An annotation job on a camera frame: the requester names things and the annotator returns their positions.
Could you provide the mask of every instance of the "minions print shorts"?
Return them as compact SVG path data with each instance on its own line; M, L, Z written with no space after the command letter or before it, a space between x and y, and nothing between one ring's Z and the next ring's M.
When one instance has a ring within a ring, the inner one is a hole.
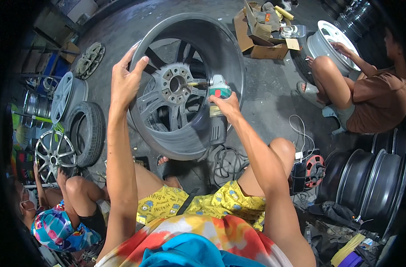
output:
M136 221L147 224L156 218L175 216L187 197L184 190L163 185L158 191L139 201ZM244 196L237 181L230 181L215 194L195 196L184 214L204 214L219 219L230 214L262 231L264 210L264 197Z

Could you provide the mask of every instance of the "blue cloth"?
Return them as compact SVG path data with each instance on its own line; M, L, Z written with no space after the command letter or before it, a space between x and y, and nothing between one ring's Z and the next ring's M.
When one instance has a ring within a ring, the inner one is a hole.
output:
M246 266L263 267L257 261L219 250L207 238L192 234L180 234L158 249L146 249L141 267L159 266Z
M101 236L80 223L75 230L65 211L64 200L52 209L37 211L31 234L41 245L60 252L76 252L102 240Z

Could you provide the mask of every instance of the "colorful patterned shirt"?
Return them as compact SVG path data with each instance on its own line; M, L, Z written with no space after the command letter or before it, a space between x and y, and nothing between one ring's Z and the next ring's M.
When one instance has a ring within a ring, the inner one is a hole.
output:
M139 266L173 238L193 233L207 238L220 251L259 262L265 266L292 267L279 247L243 219L227 215L183 214L151 221L131 238L105 255L95 266Z
M52 209L37 211L31 234L41 245L60 252L76 252L101 240L101 236L80 223L74 230L65 211L64 200Z

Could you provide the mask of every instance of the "face mask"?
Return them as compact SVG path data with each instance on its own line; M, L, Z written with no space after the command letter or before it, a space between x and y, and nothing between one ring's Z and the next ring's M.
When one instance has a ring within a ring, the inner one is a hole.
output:
M27 211L30 211L32 209L37 210L37 198L35 197L35 194L31 190L29 190L29 189L27 189L27 190L28 190L28 194L29 194L29 200L22 201L21 204L30 201L30 202L32 202L32 204L34 204L34 207L27 209Z

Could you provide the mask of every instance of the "center bore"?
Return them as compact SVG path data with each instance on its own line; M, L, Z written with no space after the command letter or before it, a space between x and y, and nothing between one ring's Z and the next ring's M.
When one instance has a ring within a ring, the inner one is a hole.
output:
M181 76L175 76L171 79L171 83L169 85L172 93L174 93L185 85L185 79Z

